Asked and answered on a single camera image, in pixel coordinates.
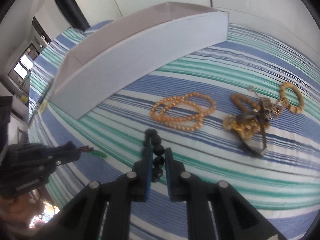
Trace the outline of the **person left hand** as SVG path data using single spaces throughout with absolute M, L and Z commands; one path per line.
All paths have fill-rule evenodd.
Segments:
M 43 201 L 34 199 L 29 193 L 15 198 L 1 197 L 1 219 L 9 225 L 29 228 L 31 220 L 43 211 Z

